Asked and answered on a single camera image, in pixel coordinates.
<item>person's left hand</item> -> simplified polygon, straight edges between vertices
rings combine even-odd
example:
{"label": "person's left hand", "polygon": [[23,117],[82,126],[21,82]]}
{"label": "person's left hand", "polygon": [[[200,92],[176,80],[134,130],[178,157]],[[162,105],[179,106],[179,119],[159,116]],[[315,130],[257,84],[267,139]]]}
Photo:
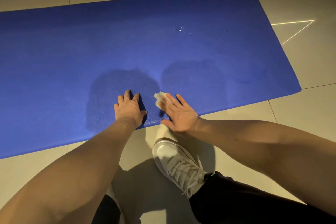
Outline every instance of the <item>person's left hand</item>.
{"label": "person's left hand", "polygon": [[140,111],[139,97],[140,94],[137,93],[131,100],[130,90],[126,90],[124,95],[118,96],[118,103],[114,105],[115,121],[125,120],[133,124],[135,128],[140,126],[147,111]]}

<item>forearm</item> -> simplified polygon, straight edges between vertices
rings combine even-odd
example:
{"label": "forearm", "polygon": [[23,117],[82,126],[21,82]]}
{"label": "forearm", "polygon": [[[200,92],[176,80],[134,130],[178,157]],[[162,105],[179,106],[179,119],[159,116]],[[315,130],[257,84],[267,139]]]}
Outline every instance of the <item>forearm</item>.
{"label": "forearm", "polygon": [[132,124],[117,121],[57,159],[5,205],[0,211],[0,219],[1,212],[11,212],[12,208],[20,209],[20,214],[16,212],[8,223],[30,223],[27,217],[31,217],[31,223],[36,223],[36,219],[40,223],[53,223],[85,205],[98,193],[103,194],[115,175],[121,153],[134,129]]}
{"label": "forearm", "polygon": [[336,215],[336,143],[257,120],[199,120],[190,134],[261,172],[302,201]]}

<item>person's right arm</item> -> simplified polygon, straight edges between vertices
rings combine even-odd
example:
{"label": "person's right arm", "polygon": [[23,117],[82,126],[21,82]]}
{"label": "person's right arm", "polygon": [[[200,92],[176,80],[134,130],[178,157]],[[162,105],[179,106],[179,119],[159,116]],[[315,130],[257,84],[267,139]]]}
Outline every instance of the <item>person's right arm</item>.
{"label": "person's right arm", "polygon": [[336,143],[260,120],[205,120],[177,94],[161,108],[172,131],[188,133],[267,175],[303,202],[336,216]]}

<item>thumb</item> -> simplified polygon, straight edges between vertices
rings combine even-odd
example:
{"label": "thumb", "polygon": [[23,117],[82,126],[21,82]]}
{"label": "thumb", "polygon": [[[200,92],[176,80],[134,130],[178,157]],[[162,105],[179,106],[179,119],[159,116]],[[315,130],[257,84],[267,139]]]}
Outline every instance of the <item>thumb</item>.
{"label": "thumb", "polygon": [[174,123],[172,121],[163,119],[163,120],[161,120],[161,124],[165,125],[169,129],[171,129],[172,131],[174,131]]}
{"label": "thumb", "polygon": [[140,111],[140,113],[141,113],[142,116],[145,116],[147,114],[147,111],[146,110],[142,110],[142,111]]}

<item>white tissue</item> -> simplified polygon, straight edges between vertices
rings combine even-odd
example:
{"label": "white tissue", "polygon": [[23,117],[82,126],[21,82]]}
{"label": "white tissue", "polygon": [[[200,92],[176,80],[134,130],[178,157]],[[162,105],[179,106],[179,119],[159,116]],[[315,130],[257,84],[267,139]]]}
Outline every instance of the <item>white tissue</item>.
{"label": "white tissue", "polygon": [[166,94],[167,94],[167,92],[162,92],[162,91],[160,91],[159,93],[155,93],[155,94],[154,94],[154,98],[156,98],[155,105],[156,105],[157,107],[160,108],[160,106],[159,106],[159,102],[160,102],[160,101],[161,101],[162,103],[165,103],[165,102],[163,101],[163,99],[162,99],[162,96],[165,96],[165,97],[166,97]]}

